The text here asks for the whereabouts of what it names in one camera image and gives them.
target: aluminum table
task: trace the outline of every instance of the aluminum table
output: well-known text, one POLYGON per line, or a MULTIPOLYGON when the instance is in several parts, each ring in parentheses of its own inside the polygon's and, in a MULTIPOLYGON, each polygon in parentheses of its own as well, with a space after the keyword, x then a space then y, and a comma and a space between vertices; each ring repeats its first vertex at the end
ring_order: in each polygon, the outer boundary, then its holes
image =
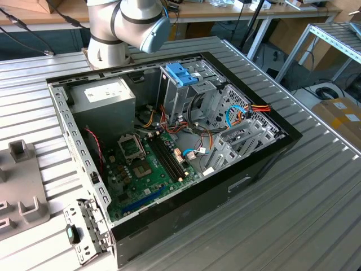
MULTIPOLYGON (((217 37, 167 42, 137 63, 210 51, 303 133, 265 178, 130 262, 124 270, 357 270, 361 265, 361 154, 217 37)), ((44 79, 89 71, 81 53, 0 62, 0 148, 36 146, 49 222, 0 242, 2 270, 114 270, 110 253, 80 266, 61 210, 87 192, 61 134, 44 79)))
MULTIPOLYGON (((361 64, 361 39, 353 32, 349 25, 346 23, 324 23, 324 24, 309 24, 302 36, 296 43, 292 52, 289 54, 282 69, 278 73, 275 81, 280 82, 287 73, 292 62, 297 56, 302 45, 308 39, 308 37, 314 34, 316 37, 308 47, 307 51, 312 52, 315 44, 321 38, 340 52, 349 57, 341 69, 333 76, 332 81, 335 81, 339 75, 345 70, 345 68, 351 63, 352 60, 361 64)), ((303 65, 309 53, 305 53, 301 58, 299 64, 303 65)))

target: sticker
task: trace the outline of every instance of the sticker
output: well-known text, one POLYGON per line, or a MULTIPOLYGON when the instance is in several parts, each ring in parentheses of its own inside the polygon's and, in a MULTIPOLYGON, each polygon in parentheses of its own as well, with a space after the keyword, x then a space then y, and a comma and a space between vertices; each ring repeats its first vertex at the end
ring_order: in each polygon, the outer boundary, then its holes
POLYGON ((91 103, 109 98, 114 98, 117 96, 122 96, 122 100, 130 98, 129 91, 127 91, 127 89, 119 83, 111 83, 86 89, 84 91, 84 94, 87 96, 89 102, 91 103))
POLYGON ((197 76, 201 76, 201 74, 199 74, 198 72, 194 72, 194 73, 191 73, 191 76, 197 77, 197 76))
POLYGON ((347 109, 343 103, 333 103, 338 109, 347 109))
POLYGON ((350 121, 360 121, 359 118, 354 114, 348 114, 346 117, 348 117, 350 121))
POLYGON ((199 153, 201 153, 201 154, 205 154, 205 151, 206 151, 206 148, 200 148, 199 149, 199 153))

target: metal case frame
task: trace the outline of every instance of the metal case frame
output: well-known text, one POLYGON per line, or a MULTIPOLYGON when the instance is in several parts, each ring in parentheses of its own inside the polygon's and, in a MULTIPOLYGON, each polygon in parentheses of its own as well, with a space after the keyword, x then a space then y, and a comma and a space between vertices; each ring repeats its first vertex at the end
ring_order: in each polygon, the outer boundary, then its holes
MULTIPOLYGON (((169 61, 187 61, 199 57, 209 62, 253 103, 259 105, 266 104, 263 99, 247 87, 241 79, 236 77, 211 53, 159 59, 157 62, 159 65, 162 65, 169 61)), ((68 83, 81 84, 83 80, 90 81, 103 78, 106 75, 116 76, 134 70, 141 71, 142 69, 154 67, 154 62, 153 60, 151 62, 133 64, 122 68, 104 69, 47 80, 55 106, 58 109, 56 113, 60 126, 65 134, 65 140, 67 141, 74 160, 77 162, 78 173, 80 173, 82 178, 91 180, 84 182, 84 185, 88 187, 89 194, 91 188, 95 189, 95 197, 97 200, 106 203, 109 202, 110 196, 96 174, 97 170, 94 163, 90 162, 92 161, 90 155, 85 152, 86 147, 82 145, 84 142, 81 135, 74 129, 73 123, 75 123, 75 121, 72 115, 67 112, 67 107, 65 107, 66 100, 59 91, 63 91, 68 83)), ((146 212, 142 212, 119 225, 110 225, 116 243, 114 249, 117 255, 118 267, 122 267, 128 261, 131 261, 161 240, 171 236, 197 218, 227 202, 250 183, 256 182, 267 173, 282 154, 291 149, 302 137, 302 134, 276 111, 272 110, 270 112, 269 119, 286 133, 283 138, 249 155, 241 162, 229 165, 222 171, 210 174, 207 176, 207 181, 189 187, 181 193, 153 206, 146 212)))

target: red cable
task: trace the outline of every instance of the red cable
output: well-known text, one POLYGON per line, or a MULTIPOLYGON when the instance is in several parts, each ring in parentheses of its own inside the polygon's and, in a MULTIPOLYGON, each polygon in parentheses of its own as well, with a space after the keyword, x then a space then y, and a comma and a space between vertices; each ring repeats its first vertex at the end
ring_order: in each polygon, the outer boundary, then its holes
POLYGON ((103 173, 103 159, 102 159, 103 154, 102 154, 102 150, 100 149, 99 140, 91 130, 89 130, 88 128, 84 128, 84 130, 86 130, 88 133, 90 133, 94 137, 95 142, 98 145, 99 160, 100 160, 100 174, 102 174, 103 173))

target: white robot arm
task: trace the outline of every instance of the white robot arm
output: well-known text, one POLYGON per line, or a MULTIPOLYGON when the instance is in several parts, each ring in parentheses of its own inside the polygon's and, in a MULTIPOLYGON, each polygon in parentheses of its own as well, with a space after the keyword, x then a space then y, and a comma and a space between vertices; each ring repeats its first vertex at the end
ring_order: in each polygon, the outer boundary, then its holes
POLYGON ((170 32, 160 0, 88 0, 91 40, 88 59, 97 68, 127 64, 127 45, 159 50, 170 32))

